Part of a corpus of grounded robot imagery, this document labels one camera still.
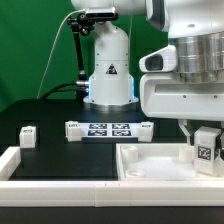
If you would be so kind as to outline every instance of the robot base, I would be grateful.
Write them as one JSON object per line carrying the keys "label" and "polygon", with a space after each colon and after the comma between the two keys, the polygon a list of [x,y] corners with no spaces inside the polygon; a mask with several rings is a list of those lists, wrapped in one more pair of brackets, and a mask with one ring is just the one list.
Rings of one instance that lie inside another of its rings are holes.
{"label": "robot base", "polygon": [[132,102],[124,105],[100,105],[91,102],[89,99],[84,99],[84,107],[101,112],[123,112],[129,110],[136,110],[139,106],[138,98],[134,98]]}

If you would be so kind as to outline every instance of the square tag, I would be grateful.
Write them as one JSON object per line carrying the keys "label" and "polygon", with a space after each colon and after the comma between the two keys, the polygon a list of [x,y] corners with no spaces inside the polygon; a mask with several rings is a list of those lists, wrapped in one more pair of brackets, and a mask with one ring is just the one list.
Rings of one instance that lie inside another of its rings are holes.
{"label": "square tag", "polygon": [[126,131],[126,130],[123,130],[123,131],[112,131],[112,135],[113,136],[131,136],[131,132],[130,131]]}
{"label": "square tag", "polygon": [[112,129],[130,129],[129,124],[112,124]]}
{"label": "square tag", "polygon": [[88,132],[88,136],[96,136],[96,137],[100,137],[100,136],[107,136],[107,131],[106,130],[90,130]]}
{"label": "square tag", "polygon": [[90,124],[89,129],[107,129],[107,124]]}

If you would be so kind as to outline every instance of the black cable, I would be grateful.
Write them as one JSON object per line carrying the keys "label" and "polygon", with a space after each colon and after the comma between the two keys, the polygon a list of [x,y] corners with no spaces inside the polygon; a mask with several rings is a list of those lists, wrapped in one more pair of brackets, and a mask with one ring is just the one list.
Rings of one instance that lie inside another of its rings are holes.
{"label": "black cable", "polygon": [[68,86],[76,86],[75,82],[70,82],[70,83],[64,83],[61,84],[59,86],[54,87],[52,90],[50,90],[49,92],[45,93],[40,99],[47,99],[48,96],[50,96],[52,93],[57,92],[59,89],[62,89],[64,87],[68,87]]}

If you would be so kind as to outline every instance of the white box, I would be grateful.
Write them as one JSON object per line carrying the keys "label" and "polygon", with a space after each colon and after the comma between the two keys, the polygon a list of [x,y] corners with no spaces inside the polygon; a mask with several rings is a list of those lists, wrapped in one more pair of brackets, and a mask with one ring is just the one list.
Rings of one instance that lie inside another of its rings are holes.
{"label": "white box", "polygon": [[65,122],[65,135],[69,142],[81,141],[82,132],[77,121]]}
{"label": "white box", "polygon": [[154,123],[142,122],[138,131],[139,142],[151,142],[153,137]]}
{"label": "white box", "polygon": [[20,148],[35,148],[36,138],[36,127],[23,127],[19,134]]}

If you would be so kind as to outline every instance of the white block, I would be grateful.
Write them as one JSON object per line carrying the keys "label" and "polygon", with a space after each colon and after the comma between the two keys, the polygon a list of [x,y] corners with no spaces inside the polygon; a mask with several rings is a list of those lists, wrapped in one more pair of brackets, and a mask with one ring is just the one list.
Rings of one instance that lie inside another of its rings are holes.
{"label": "white block", "polygon": [[138,161],[138,148],[134,145],[122,145],[121,154],[122,160],[126,163]]}
{"label": "white block", "polygon": [[181,162],[192,162],[194,160],[194,146],[181,146],[179,148],[179,160]]}
{"label": "white block", "polygon": [[195,161],[197,172],[217,176],[220,160],[220,150],[216,148],[216,138],[220,129],[201,127],[195,132]]}
{"label": "white block", "polygon": [[214,148],[216,146],[216,138],[220,134],[220,129],[201,127],[194,134],[194,143],[207,148]]}
{"label": "white block", "polygon": [[77,121],[65,122],[65,134],[69,142],[81,141],[82,132],[79,123]]}
{"label": "white block", "polygon": [[154,123],[142,122],[138,132],[138,141],[151,142],[154,131]]}
{"label": "white block", "polygon": [[194,169],[197,172],[201,172],[211,176],[217,176],[219,174],[219,163],[220,157],[218,157],[213,163],[195,159]]}
{"label": "white block", "polygon": [[35,148],[36,127],[23,127],[19,134],[20,148]]}

